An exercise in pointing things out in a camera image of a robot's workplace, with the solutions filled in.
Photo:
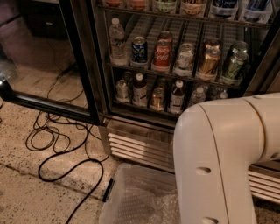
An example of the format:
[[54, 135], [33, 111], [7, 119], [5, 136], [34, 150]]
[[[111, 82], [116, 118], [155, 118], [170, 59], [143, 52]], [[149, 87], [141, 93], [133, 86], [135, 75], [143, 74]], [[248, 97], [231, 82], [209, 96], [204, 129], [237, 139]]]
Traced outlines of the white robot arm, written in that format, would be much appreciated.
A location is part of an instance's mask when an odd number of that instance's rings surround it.
[[173, 137], [182, 224], [256, 224], [249, 167], [280, 155], [280, 94], [205, 101]]

